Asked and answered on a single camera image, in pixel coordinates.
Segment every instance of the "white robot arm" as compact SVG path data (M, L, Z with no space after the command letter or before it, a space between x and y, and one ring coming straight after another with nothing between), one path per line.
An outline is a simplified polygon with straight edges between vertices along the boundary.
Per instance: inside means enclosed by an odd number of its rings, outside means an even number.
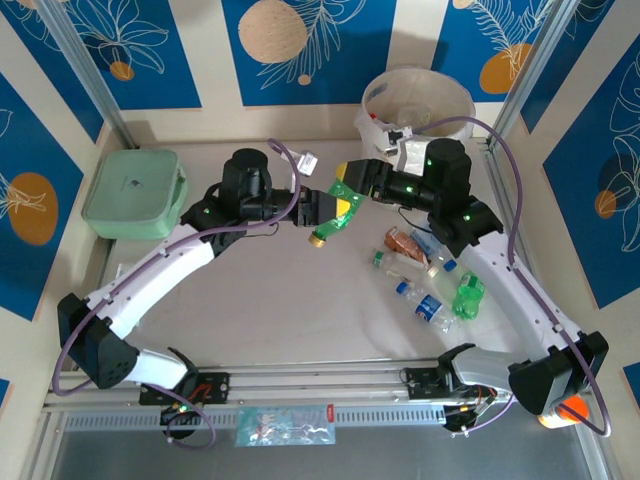
M508 239L501 223L484 203L469 195L471 161L462 144L434 140L427 148L427 158L429 168L425 167L422 176L393 171L380 160L357 160L343 165L338 177L375 201L429 212L434 235L484 281L522 341L520 355L488 352L471 344L446 352L432 377L437 386L452 392L460 385L507 390L531 413L545 413L587 386L585 373L564 336L578 346L594 374L608 345L598 332L586 335L562 314L517 258L515 263L507 260ZM244 235L238 231L198 238L199 232L268 220L282 211L292 193L271 189L267 176L264 154L249 149L236 152L225 164L221 184L193 205L171 236L129 273L91 293L85 301L71 294L60 302L62 344L89 312L106 303L70 350L71 357L99 388L133 381L159 385L185 397L197 388L197 369L180 352L139 351L125 338L175 285ZM304 189L288 219L299 226L318 225L344 212L344 207L330 195ZM146 266L156 257L161 258ZM547 320L514 269L525 275L556 312L559 327Z

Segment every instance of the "black cable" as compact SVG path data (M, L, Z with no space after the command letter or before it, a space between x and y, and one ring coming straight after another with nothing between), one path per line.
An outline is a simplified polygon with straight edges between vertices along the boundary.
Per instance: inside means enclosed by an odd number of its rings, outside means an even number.
M276 233L278 233L278 230L280 230L280 222L278 223L274 223L274 226L276 227L275 230L271 233L257 233L255 235L245 235L244 238L255 238L255 237L273 237Z
M424 233L433 233L431 230L429 230L429 229L427 229L427 228L419 227L419 226L418 226L418 225L416 225L415 223L410 222L410 221L409 221L409 219L408 219L407 217L405 217L405 216L402 214L402 210L406 210L407 212L409 212L409 211L411 211L411 210L409 210L408 208L403 207L403 206L398 207L398 214L399 214L399 215L402 217L402 219L403 219L405 222L407 222L410 226L412 226L412 227L413 227L413 228L415 228L416 230L420 230L421 232L424 232Z

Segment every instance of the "blue bottle cap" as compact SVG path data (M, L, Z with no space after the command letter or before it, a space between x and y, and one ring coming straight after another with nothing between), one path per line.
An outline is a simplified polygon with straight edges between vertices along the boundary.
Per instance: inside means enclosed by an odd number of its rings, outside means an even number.
M400 282L400 285L398 285L398 288L396 288L396 292L402 295L407 291L407 288L409 288L409 284L407 282Z
M445 263L443 265L445 272L450 272L451 270L453 270L457 266L458 266L458 264L455 262L455 260L449 260L447 263Z

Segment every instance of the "plastic packet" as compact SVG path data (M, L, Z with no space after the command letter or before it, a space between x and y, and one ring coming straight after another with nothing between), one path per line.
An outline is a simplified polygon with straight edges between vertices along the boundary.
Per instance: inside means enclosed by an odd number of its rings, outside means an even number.
M399 230L398 227L389 229L384 237L384 244L394 252L402 253L424 265L428 264L427 255L422 251L420 245L409 235Z
M238 410L236 447L334 443L333 405L245 407Z

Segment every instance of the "plastic bag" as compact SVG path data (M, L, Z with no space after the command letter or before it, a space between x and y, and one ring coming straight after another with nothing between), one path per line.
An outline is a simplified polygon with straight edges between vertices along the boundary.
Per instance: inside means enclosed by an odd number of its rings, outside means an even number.
M236 447L334 443L333 405L246 407L238 410Z

